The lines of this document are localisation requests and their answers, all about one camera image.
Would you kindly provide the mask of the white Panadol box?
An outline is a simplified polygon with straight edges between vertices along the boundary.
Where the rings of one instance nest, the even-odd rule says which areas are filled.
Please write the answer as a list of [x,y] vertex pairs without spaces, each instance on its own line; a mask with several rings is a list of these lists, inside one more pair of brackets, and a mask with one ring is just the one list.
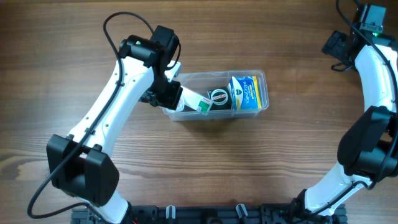
[[202,114],[207,114],[213,105],[213,101],[203,95],[183,86],[182,98],[184,105]]

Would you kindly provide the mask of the dark green round tin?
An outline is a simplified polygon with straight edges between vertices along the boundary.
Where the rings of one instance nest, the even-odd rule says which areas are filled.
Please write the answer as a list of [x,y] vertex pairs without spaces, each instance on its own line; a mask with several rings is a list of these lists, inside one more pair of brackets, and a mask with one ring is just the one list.
[[208,90],[208,96],[213,102],[211,110],[230,110],[232,108],[231,95],[226,87]]

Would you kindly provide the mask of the blue VapoDrops box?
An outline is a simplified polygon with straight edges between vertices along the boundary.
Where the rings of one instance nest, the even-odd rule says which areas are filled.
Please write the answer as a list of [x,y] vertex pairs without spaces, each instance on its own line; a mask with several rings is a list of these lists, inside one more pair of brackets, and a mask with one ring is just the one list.
[[256,76],[231,77],[228,90],[234,110],[256,110],[262,108]]

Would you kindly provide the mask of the white spray bottle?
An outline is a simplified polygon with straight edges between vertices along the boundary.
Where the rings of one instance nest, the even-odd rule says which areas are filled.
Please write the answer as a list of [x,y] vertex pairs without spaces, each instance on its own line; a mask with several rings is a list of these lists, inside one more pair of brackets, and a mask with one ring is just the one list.
[[185,108],[185,99],[183,96],[181,96],[175,111],[182,112],[184,110],[184,108]]

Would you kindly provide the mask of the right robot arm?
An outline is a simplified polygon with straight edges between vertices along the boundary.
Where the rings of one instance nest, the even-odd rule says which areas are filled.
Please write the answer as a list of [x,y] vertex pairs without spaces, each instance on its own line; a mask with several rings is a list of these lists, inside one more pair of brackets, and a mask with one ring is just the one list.
[[386,8],[357,3],[352,21],[336,9],[350,33],[334,31],[322,51],[340,61],[332,70],[359,73],[364,113],[341,138],[333,168],[280,211],[287,223],[341,223],[345,200],[397,176],[397,41],[382,33]]

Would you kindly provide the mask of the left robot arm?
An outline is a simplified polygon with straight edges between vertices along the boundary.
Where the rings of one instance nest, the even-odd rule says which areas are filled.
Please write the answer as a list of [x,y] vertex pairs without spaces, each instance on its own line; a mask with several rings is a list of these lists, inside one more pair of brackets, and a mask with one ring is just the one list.
[[82,200],[103,222],[127,220],[130,204],[116,190],[119,171],[111,155],[135,105],[177,108],[182,87],[173,76],[181,64],[168,65],[179,44],[175,32],[163,26],[150,39],[123,40],[114,75],[89,112],[67,136],[53,135],[47,143],[52,185]]

